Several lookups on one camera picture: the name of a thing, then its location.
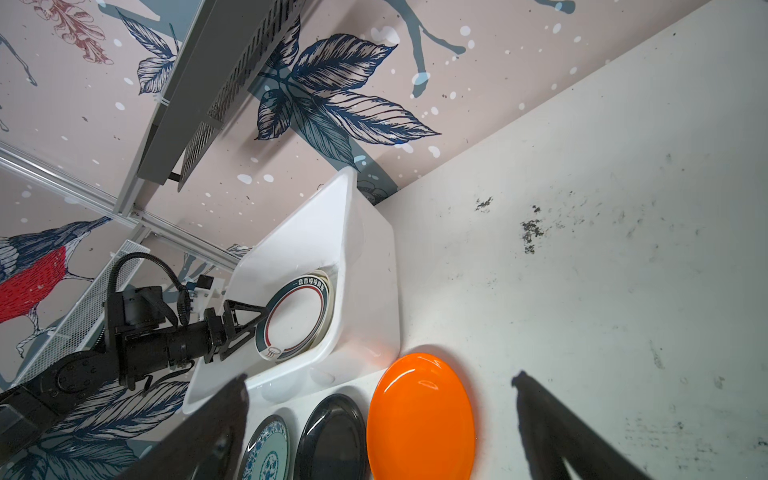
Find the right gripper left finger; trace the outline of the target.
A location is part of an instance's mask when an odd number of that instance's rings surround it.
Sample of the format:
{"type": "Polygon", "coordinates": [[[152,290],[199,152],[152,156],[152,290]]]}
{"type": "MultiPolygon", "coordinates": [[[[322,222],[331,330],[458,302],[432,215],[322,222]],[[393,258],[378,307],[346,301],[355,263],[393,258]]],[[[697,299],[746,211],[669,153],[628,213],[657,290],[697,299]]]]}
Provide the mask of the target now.
{"type": "Polygon", "coordinates": [[[246,376],[229,381],[120,479],[235,479],[245,436],[246,376]]]}

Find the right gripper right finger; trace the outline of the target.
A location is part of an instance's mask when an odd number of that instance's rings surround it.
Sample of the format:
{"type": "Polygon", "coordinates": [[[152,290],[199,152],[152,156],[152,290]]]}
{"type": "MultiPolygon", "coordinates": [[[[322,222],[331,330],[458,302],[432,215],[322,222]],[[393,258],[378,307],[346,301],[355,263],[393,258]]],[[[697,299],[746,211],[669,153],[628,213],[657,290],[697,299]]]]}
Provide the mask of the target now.
{"type": "Polygon", "coordinates": [[[522,371],[517,390],[519,432],[533,479],[646,479],[535,378],[522,371]]]}

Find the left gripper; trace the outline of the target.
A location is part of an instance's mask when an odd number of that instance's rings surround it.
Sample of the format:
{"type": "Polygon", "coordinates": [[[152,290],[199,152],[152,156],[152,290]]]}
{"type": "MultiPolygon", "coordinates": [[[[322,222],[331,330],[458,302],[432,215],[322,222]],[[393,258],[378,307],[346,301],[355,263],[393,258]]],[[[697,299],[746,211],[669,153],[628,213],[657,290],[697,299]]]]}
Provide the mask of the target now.
{"type": "Polygon", "coordinates": [[[119,377],[143,378],[199,358],[209,363],[217,353],[225,361],[253,343],[256,329],[267,319],[264,306],[225,300],[223,317],[208,308],[203,321],[128,335],[119,353],[119,377]]]}

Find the green red rim plate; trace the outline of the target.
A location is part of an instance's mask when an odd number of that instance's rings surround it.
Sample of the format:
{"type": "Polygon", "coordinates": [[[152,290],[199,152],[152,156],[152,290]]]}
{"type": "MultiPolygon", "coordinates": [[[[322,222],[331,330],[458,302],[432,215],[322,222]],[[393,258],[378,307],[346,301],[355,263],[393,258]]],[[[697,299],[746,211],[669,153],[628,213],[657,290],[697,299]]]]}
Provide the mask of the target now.
{"type": "Polygon", "coordinates": [[[255,347],[269,362],[293,358],[320,342],[333,317],[334,285],[323,270],[298,276],[268,302],[255,331],[255,347]]]}

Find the orange plate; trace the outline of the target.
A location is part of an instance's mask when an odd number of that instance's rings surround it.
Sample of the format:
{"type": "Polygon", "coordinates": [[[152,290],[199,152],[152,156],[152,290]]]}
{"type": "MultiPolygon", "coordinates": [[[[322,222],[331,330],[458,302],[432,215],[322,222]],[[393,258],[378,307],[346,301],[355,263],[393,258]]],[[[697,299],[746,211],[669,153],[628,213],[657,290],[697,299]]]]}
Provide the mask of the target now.
{"type": "Polygon", "coordinates": [[[476,450],[471,401],[441,358],[412,353],[381,377],[369,406],[367,452],[375,479],[468,479],[476,450]]]}

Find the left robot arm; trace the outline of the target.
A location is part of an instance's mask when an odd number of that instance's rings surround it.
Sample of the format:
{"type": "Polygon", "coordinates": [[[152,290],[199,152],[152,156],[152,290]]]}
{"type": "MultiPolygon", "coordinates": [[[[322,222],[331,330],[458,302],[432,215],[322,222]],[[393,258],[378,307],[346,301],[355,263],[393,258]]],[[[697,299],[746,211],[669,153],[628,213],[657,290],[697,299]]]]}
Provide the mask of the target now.
{"type": "Polygon", "coordinates": [[[164,380],[189,372],[196,360],[226,360],[251,340],[269,310],[235,300],[223,303],[223,312],[208,308],[202,320],[191,322],[191,299],[171,268],[149,253],[121,257],[112,267],[104,308],[105,326],[91,350],[69,354],[28,382],[1,395],[1,461],[7,463],[61,423],[103,385],[117,381],[133,390],[145,383],[149,393],[164,380]],[[157,286],[118,290],[122,267],[145,259],[159,266],[178,290],[170,307],[157,286]]]}

